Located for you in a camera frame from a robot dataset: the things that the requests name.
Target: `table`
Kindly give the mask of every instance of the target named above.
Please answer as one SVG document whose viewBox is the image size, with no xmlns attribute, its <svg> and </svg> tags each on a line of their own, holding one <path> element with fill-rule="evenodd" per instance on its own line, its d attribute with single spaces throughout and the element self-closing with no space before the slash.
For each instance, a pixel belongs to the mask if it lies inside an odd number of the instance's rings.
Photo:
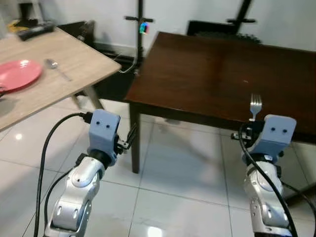
<svg viewBox="0 0 316 237">
<path fill-rule="evenodd" d="M 72 81 L 46 69 L 47 58 L 58 62 Z M 120 64 L 58 28 L 25 42 L 16 36 L 0 40 L 0 64 L 22 59 L 41 63 L 43 73 L 31 86 L 0 99 L 0 131 L 81 90 L 101 108 L 91 86 L 120 69 Z"/>
<path fill-rule="evenodd" d="M 293 138 L 316 143 L 315 53 L 225 39 L 159 33 L 126 100 L 140 114 L 238 130 L 252 117 L 251 93 L 267 114 L 297 120 Z M 139 136 L 132 169 L 139 172 Z"/>
</svg>

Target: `plate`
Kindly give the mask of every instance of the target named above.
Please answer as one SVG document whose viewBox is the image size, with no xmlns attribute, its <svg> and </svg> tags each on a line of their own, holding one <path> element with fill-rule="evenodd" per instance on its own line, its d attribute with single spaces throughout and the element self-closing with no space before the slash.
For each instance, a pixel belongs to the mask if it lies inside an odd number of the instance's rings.
<svg viewBox="0 0 316 237">
<path fill-rule="evenodd" d="M 18 60 L 0 64 L 0 87 L 13 92 L 35 82 L 42 73 L 41 64 L 32 60 Z"/>
</svg>

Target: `light wooden table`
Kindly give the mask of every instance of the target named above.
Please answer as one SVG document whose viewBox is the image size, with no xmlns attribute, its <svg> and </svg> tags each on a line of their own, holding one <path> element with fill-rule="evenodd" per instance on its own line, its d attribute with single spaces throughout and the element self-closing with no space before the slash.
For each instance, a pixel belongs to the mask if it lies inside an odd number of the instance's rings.
<svg viewBox="0 0 316 237">
<path fill-rule="evenodd" d="M 47 58 L 58 62 L 58 68 L 72 81 L 47 69 Z M 120 64 L 59 28 L 25 42 L 16 36 L 0 40 L 0 64 L 12 60 L 37 61 L 43 73 L 32 85 L 0 98 L 0 131 L 81 90 L 95 107 L 102 106 L 91 86 L 120 69 Z"/>
</svg>

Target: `white tile floor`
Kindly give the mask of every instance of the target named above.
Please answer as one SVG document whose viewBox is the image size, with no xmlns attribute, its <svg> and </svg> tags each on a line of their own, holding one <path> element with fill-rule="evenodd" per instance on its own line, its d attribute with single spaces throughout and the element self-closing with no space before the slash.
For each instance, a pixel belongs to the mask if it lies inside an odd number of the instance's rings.
<svg viewBox="0 0 316 237">
<path fill-rule="evenodd" d="M 93 110 L 87 98 L 81 97 L 80 103 L 83 111 Z M 121 115 L 118 133 L 125 138 L 128 105 L 102 103 Z M 74 111 L 68 98 L 0 132 L 0 237 L 33 236 L 41 149 L 52 126 Z M 253 237 L 242 188 L 245 165 L 238 142 L 229 138 L 231 132 L 187 122 L 170 124 L 151 116 L 141 116 L 141 121 L 141 172 L 131 172 L 130 152 L 107 170 L 85 236 Z M 79 118 L 56 131 L 47 150 L 43 196 L 85 152 L 87 132 Z M 301 188 L 316 182 L 316 146 L 293 143 L 279 163 L 289 184 Z M 49 213 L 63 187 L 61 182 L 54 190 Z M 311 237 L 314 219 L 309 208 L 300 204 L 291 212 L 299 236 Z"/>
</svg>

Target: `silver fork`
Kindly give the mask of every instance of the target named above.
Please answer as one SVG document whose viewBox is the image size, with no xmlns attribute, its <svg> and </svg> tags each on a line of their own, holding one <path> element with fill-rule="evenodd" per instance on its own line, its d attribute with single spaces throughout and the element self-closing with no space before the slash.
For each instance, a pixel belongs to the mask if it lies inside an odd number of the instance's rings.
<svg viewBox="0 0 316 237">
<path fill-rule="evenodd" d="M 252 119 L 250 121 L 256 120 L 256 115 L 261 111 L 262 101 L 261 96 L 256 94 L 251 94 L 250 111 L 252 112 Z"/>
</svg>

